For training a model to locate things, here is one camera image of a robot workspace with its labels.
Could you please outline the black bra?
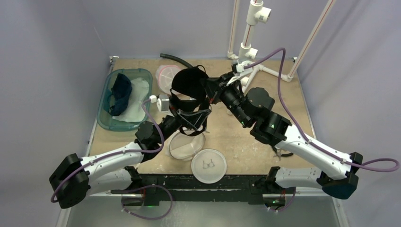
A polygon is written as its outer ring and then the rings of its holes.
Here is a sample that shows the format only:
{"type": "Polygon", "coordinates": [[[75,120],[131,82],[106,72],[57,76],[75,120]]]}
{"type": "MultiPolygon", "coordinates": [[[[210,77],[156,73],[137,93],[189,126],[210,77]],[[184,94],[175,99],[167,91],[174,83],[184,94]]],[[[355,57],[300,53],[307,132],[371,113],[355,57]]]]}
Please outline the black bra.
{"type": "MultiPolygon", "coordinates": [[[[183,69],[176,74],[170,89],[170,108],[185,112],[210,109],[209,99],[202,84],[202,81],[207,79],[208,75],[205,72],[205,68],[202,67],[202,65],[197,65],[183,69]]],[[[182,134],[187,134],[184,130],[181,131],[179,129],[179,131],[182,134]]],[[[189,136],[196,136],[201,133],[203,132],[194,131],[189,136]]]]}

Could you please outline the teal plastic bin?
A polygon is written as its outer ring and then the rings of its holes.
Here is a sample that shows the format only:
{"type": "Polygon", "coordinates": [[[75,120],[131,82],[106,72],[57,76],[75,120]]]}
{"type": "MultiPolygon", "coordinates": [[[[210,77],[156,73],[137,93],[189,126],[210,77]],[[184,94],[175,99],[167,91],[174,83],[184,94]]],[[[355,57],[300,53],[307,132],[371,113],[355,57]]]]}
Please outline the teal plastic bin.
{"type": "Polygon", "coordinates": [[[97,123],[109,131],[132,131],[148,117],[141,103],[152,91],[153,76],[146,69],[119,69],[106,78],[97,123]]]}

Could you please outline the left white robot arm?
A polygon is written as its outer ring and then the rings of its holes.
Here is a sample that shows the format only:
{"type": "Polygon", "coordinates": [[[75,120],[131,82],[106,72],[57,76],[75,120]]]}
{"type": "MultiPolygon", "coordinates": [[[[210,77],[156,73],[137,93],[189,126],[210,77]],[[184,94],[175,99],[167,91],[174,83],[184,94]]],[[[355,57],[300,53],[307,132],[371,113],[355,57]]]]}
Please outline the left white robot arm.
{"type": "Polygon", "coordinates": [[[49,177],[53,189],[51,202],[66,209],[99,192],[138,192],[141,180],[135,177],[133,165],[153,159],[163,149],[166,139],[182,127],[196,132],[203,130],[211,110],[179,112],[166,116],[160,123],[148,111],[145,113],[148,120],[139,125],[134,141],[101,155],[67,155],[49,177]]]}

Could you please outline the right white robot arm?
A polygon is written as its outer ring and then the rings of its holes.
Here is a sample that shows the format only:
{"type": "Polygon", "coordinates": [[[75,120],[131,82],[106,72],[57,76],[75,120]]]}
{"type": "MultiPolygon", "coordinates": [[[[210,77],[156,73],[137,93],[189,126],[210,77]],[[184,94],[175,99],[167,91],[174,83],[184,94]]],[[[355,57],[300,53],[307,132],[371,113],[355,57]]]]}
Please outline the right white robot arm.
{"type": "Polygon", "coordinates": [[[289,119],[275,113],[275,100],[262,87],[253,87],[246,94],[241,83],[229,84],[233,74],[219,78],[201,79],[201,84],[210,103],[222,102],[244,128],[260,143],[269,145],[274,151],[289,151],[307,162],[311,168],[289,169],[274,166],[265,180],[270,192],[295,187],[321,189],[337,199],[348,199],[357,189],[359,177],[357,167],[363,157],[354,152],[342,153],[330,148],[308,135],[302,135],[289,119]]]}

